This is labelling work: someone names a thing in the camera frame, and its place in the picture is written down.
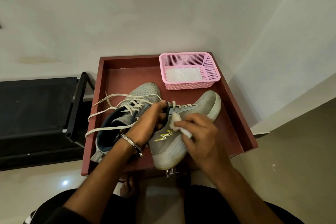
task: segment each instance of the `metal frame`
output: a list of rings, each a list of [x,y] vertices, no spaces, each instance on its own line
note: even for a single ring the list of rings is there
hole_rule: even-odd
[[[89,84],[89,86],[91,87],[91,89],[94,91],[95,87],[93,86],[89,75],[86,72],[83,72],[81,74],[80,77],[77,78],[78,79],[78,83],[77,83],[77,90],[75,93],[75,99],[73,101],[73,106],[71,109],[71,114],[69,117],[69,122],[66,128],[63,130],[66,136],[66,138],[68,138],[71,142],[73,143],[77,143],[78,145],[80,145],[81,147],[84,148],[84,146],[82,144],[80,144],[79,142],[77,142],[78,140],[78,134],[76,132],[76,118],[78,115],[78,108],[80,106],[80,104],[83,102],[83,97],[84,97],[84,93],[85,93],[85,88],[86,88],[86,83]]]

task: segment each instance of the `tiled floor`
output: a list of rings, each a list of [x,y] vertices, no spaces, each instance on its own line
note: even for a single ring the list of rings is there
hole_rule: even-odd
[[[232,162],[264,200],[306,224],[335,223],[335,124],[332,100],[258,139],[258,149]],[[50,197],[78,187],[80,167],[76,161],[0,172],[0,224],[22,223]],[[212,186],[200,171],[192,173],[192,183]],[[153,178],[141,188],[138,223],[184,223],[174,179]]]

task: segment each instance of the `yellow logo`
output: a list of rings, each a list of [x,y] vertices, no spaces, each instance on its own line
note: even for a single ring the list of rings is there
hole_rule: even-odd
[[[166,133],[166,134],[162,134],[162,135],[160,135],[160,136],[162,136],[162,137],[159,138],[159,139],[156,139],[156,140],[154,140],[154,141],[166,140],[166,139],[167,139],[166,136],[171,136],[171,135],[173,134],[173,132],[171,132],[170,130],[167,130],[167,132],[168,132],[168,133]]]

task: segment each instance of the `grey sneaker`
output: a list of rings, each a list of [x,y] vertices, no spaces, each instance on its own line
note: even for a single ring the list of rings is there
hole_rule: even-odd
[[[116,107],[113,107],[108,101],[113,96],[126,96],[126,98]],[[115,109],[115,111],[107,117],[100,128],[95,128],[85,135],[99,131],[96,138],[96,153],[91,158],[94,162],[99,162],[103,155],[107,154],[118,141],[119,134],[127,133],[129,128],[137,121],[137,118],[153,103],[161,101],[161,98],[157,85],[153,82],[147,82],[137,87],[130,94],[112,94],[100,100],[99,103],[104,100],[108,101],[110,107],[102,112],[110,109]]]
[[[205,92],[194,104],[169,104],[168,121],[164,128],[156,131],[148,141],[153,154],[154,165],[159,170],[166,170],[176,166],[186,155],[187,149],[182,142],[181,132],[170,128],[173,112],[180,114],[182,120],[187,114],[206,114],[212,121],[216,120],[221,110],[221,98],[212,90]]]

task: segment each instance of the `silver bracelet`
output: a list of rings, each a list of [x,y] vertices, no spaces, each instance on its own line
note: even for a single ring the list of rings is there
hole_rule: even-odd
[[[135,142],[133,142],[132,139],[130,139],[129,137],[127,137],[124,134],[119,134],[120,137],[124,138],[126,141],[128,141],[135,149],[136,151],[139,153],[140,157],[142,157],[142,150],[139,146],[137,146],[137,144]]]

